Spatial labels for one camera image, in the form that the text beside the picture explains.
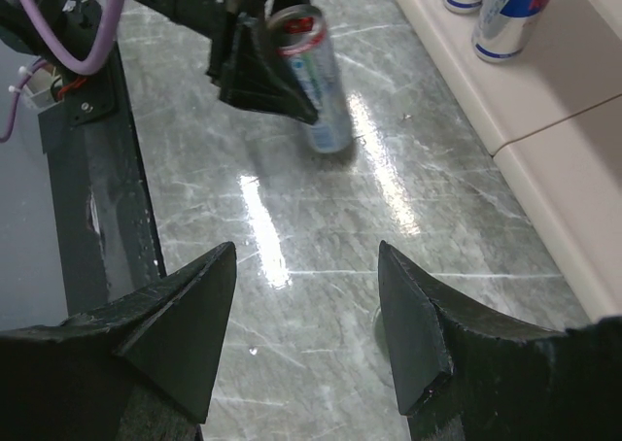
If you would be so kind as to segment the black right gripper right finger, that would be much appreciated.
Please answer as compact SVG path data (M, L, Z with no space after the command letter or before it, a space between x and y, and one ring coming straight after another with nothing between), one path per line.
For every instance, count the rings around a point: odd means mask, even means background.
M621 321L550 330L440 282L379 247L397 407L414 440L617 440Z

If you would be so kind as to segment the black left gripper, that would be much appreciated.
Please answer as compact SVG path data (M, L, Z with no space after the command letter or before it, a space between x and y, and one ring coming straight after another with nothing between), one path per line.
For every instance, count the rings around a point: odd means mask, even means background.
M312 124L319 112L286 60L271 43L266 0L134 0L210 39L207 75L219 99L243 111L279 115ZM307 0L274 0L282 10Z

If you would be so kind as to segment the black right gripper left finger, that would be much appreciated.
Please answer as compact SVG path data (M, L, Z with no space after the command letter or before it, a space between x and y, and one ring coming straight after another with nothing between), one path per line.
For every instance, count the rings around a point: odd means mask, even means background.
M1 335L5 440L197 440L236 285L225 242L57 326Z

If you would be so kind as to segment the blue energy drink can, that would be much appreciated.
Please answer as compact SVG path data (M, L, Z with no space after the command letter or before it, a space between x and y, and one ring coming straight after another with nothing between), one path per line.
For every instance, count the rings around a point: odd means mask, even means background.
M267 28L318 111L318 120L305 127L310 147L323 154L344 151L353 142L353 123L323 13L294 5L272 15Z

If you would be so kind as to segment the silver energy drink can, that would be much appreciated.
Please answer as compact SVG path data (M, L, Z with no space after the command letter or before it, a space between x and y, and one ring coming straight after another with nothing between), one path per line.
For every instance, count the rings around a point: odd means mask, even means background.
M518 56L529 43L550 0L483 0L471 42L486 62Z

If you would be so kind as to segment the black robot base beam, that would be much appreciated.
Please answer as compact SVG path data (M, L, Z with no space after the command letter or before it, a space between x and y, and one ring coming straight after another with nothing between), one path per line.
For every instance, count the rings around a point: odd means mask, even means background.
M165 276L120 52L39 124L68 313Z

